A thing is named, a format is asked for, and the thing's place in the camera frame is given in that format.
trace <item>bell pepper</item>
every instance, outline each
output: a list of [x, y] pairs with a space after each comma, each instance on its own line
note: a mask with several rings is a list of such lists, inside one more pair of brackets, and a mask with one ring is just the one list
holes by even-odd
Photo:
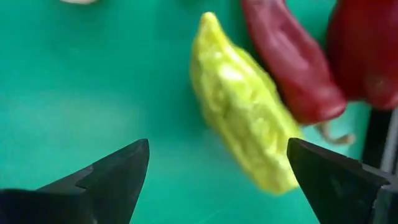
[[274, 194], [298, 187], [286, 150], [302, 131], [268, 74], [228, 39], [212, 12], [201, 17], [190, 78], [206, 123], [256, 184]]
[[330, 143], [351, 144], [351, 134], [333, 139], [328, 133], [327, 122], [343, 114], [347, 101], [318, 43], [291, 14], [284, 0], [241, 2], [256, 50], [294, 118], [300, 124], [316, 124]]
[[397, 1], [338, 1], [327, 51], [336, 82], [349, 100], [379, 110], [398, 106]]

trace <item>green cutting board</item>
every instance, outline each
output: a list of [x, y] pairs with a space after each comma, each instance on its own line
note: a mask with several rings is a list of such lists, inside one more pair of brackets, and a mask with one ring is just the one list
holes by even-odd
[[[318, 40], [333, 1], [291, 0]], [[300, 189], [258, 190], [205, 125], [188, 79], [200, 16], [215, 11], [252, 51], [237, 0], [3, 1], [0, 7], [0, 187], [36, 189], [139, 138], [149, 170], [135, 224], [317, 223]], [[359, 158], [369, 108], [350, 105], [334, 134], [354, 132]]]

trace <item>red pepper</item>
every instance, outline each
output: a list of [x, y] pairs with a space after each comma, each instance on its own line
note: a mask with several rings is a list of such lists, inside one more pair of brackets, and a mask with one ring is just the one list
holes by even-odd
[[242, 5], [256, 50], [295, 119], [308, 125], [339, 117], [346, 109], [346, 99], [322, 49], [285, 1], [242, 0]]
[[327, 49], [336, 82], [349, 100], [398, 106], [398, 1], [338, 1]]

